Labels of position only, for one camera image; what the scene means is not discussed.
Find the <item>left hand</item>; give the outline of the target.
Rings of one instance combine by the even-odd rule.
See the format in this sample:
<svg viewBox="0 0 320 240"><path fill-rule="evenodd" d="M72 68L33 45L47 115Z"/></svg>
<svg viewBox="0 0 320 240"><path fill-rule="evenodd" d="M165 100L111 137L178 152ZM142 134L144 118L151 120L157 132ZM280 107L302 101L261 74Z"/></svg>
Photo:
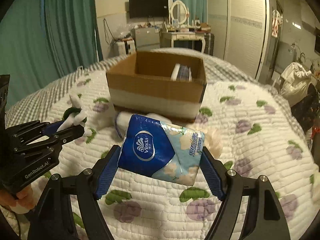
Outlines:
<svg viewBox="0 0 320 240"><path fill-rule="evenodd" d="M22 191L16 193L15 197L5 188L1 189L1 206L12 210L12 207L16 207L17 205L25 208L27 212L35 207L36 202L31 185L28 185Z"/></svg>

